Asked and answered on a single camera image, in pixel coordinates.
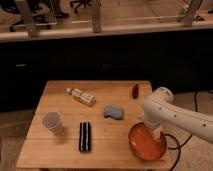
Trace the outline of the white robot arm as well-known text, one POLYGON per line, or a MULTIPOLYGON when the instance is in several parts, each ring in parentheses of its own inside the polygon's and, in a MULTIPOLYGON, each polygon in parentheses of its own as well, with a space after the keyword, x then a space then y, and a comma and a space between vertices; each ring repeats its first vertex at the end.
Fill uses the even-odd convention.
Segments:
POLYGON ((213 116, 175 106, 173 99, 173 93, 166 87, 146 96, 141 102, 145 125, 155 133, 167 121, 213 144, 213 116))

